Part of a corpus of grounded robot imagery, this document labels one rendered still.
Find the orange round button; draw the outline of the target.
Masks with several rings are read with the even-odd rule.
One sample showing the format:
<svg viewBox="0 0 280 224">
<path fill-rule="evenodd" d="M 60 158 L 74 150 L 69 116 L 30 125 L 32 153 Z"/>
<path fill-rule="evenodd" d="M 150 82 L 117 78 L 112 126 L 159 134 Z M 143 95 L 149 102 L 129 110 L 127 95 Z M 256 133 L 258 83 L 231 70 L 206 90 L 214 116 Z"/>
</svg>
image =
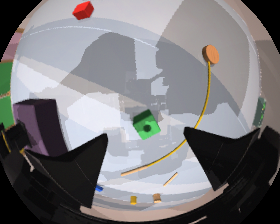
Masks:
<svg viewBox="0 0 280 224">
<path fill-rule="evenodd" d="M 218 63 L 218 52 L 217 52 L 217 49 L 213 47 L 213 45 L 211 44 L 208 44 L 208 45 L 205 45 L 205 47 L 203 48 L 203 56 L 204 56 L 204 60 L 209 61 L 209 63 L 211 64 L 216 64 Z"/>
</svg>

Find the green block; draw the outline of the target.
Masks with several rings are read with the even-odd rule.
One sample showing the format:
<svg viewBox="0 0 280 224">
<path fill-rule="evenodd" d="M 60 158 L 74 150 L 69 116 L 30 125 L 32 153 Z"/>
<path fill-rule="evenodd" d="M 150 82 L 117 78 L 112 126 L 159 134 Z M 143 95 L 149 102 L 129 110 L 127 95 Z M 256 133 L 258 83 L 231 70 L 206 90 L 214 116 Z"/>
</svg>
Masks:
<svg viewBox="0 0 280 224">
<path fill-rule="evenodd" d="M 139 133 L 141 140 L 148 139 L 148 137 L 161 132 L 159 124 L 157 124 L 155 117 L 152 116 L 152 113 L 149 111 L 149 109 L 148 111 L 133 117 L 132 125 L 133 128 L 136 129 L 136 132 Z"/>
</svg>

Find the yellow cylinder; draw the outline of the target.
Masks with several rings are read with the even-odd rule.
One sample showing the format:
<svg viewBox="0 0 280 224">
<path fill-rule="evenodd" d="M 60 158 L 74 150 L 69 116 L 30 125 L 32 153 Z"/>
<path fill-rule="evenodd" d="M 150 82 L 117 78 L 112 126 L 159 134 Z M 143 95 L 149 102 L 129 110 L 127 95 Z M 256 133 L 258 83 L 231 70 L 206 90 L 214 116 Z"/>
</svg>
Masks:
<svg viewBox="0 0 280 224">
<path fill-rule="evenodd" d="M 136 196 L 131 196 L 131 204 L 137 204 Z"/>
</svg>

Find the blue rectangular bar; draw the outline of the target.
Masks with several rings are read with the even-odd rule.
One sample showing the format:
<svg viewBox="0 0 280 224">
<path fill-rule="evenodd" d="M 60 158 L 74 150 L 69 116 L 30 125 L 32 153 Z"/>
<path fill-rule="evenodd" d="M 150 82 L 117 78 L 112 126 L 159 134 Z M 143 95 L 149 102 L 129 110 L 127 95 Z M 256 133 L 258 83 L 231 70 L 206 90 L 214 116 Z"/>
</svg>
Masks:
<svg viewBox="0 0 280 224">
<path fill-rule="evenodd" d="M 100 185 L 97 185 L 97 184 L 96 184 L 96 190 L 99 190 L 99 192 L 101 192 L 101 190 L 103 190 L 103 188 L 101 188 Z"/>
</svg>

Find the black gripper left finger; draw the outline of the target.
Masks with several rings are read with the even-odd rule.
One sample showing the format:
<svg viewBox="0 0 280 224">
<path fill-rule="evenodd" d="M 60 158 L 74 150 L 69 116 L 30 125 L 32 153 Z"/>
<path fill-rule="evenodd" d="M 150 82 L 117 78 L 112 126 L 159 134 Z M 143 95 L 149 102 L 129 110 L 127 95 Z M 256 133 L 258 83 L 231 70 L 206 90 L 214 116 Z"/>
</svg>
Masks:
<svg viewBox="0 0 280 224">
<path fill-rule="evenodd" d="M 95 197 L 93 194 L 108 148 L 107 143 L 107 133 L 101 133 L 95 139 L 58 157 L 44 156 L 27 148 L 24 149 L 24 153 L 28 161 L 31 161 L 32 167 L 55 181 L 55 184 L 58 184 L 73 200 L 79 201 L 85 208 L 92 209 L 92 198 Z"/>
</svg>

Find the tan wooden cylinder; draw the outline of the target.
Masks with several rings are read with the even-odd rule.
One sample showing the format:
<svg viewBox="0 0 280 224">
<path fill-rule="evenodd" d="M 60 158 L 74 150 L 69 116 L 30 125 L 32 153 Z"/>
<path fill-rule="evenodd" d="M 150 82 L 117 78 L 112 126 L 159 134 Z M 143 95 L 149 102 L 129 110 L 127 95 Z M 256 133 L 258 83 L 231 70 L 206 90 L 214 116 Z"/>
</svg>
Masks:
<svg viewBox="0 0 280 224">
<path fill-rule="evenodd" d="M 161 200 L 160 200 L 160 193 L 153 194 L 153 201 L 155 201 L 156 204 L 157 204 L 157 202 L 161 202 Z"/>
</svg>

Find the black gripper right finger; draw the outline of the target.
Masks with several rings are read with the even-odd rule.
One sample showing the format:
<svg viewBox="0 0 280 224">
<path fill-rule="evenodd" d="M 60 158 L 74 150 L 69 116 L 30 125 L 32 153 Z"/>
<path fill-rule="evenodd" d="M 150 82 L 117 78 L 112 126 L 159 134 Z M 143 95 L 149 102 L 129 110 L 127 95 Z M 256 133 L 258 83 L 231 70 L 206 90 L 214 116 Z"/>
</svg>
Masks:
<svg viewBox="0 0 280 224">
<path fill-rule="evenodd" d="M 200 131 L 200 129 L 187 125 L 184 127 L 183 133 L 189 147 L 199 160 L 205 176 L 216 192 L 226 184 L 226 180 L 233 171 L 236 171 L 250 145 L 258 139 L 260 131 L 261 128 L 257 128 L 246 136 L 238 137 L 238 139 L 229 137 L 228 139 L 228 137 Z"/>
</svg>

